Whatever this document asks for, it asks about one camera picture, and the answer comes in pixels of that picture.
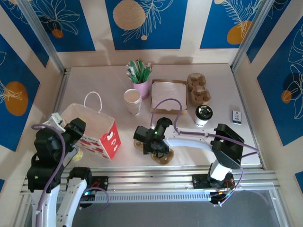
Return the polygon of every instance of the white paper cup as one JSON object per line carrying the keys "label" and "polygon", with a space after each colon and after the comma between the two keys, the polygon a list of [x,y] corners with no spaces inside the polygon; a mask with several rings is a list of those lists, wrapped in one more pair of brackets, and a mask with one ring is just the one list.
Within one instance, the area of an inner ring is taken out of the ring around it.
{"label": "white paper cup", "polygon": [[213,116],[213,110],[207,105],[200,105],[196,109],[195,124],[203,127]]}
{"label": "white paper cup", "polygon": [[142,98],[136,89],[129,89],[124,93],[124,102],[132,115],[138,115],[141,109]]}

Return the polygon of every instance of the white table surface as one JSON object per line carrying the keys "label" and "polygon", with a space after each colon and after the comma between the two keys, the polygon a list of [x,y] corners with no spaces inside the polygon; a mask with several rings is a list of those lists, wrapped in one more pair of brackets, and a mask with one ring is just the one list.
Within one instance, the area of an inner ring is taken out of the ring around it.
{"label": "white table surface", "polygon": [[[153,66],[152,79],[179,79],[187,80],[191,73],[202,73],[206,78],[206,88],[211,94],[209,106],[214,114],[203,129],[216,128],[218,123],[227,124],[235,130],[245,143],[254,146],[253,137],[248,126],[243,106],[228,64],[201,64],[201,65],[159,65]],[[69,104],[83,104],[84,97],[90,91],[96,91],[102,98],[102,112],[115,118],[121,146],[114,159],[109,161],[99,155],[84,150],[83,158],[71,162],[69,167],[147,167],[161,166],[153,161],[150,155],[143,155],[133,145],[133,135],[138,125],[149,128],[151,113],[151,98],[142,102],[140,114],[132,116],[124,104],[123,94],[131,88],[131,81],[126,75],[125,66],[106,67],[75,67],[71,69],[65,94],[60,110],[63,111]],[[96,95],[87,99],[87,106],[99,110],[99,100]],[[194,124],[195,107],[188,102],[188,113],[179,118],[177,125],[182,128],[198,127]],[[242,125],[232,124],[232,110],[242,112]],[[176,115],[156,114],[154,122],[161,117],[168,117],[172,121]],[[212,152],[197,148],[173,147],[175,156],[168,166],[209,166],[215,156]],[[251,150],[244,148],[243,154]],[[260,165],[257,155],[246,157],[242,166]]]}

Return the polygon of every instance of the paper bag handle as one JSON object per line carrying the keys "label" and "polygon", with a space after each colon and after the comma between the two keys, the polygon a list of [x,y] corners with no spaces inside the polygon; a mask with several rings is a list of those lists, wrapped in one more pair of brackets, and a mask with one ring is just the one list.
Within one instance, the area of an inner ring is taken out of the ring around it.
{"label": "paper bag handle", "polygon": [[89,93],[85,96],[84,104],[83,104],[83,105],[84,105],[84,107],[86,107],[86,106],[85,106],[85,104],[86,104],[86,99],[87,99],[87,97],[88,97],[90,94],[92,94],[92,93],[96,94],[96,95],[99,97],[99,100],[100,100],[100,110],[98,111],[98,113],[100,113],[101,110],[102,110],[102,100],[101,100],[100,95],[99,95],[97,92],[95,92],[95,91],[91,91],[91,92],[89,92]]}

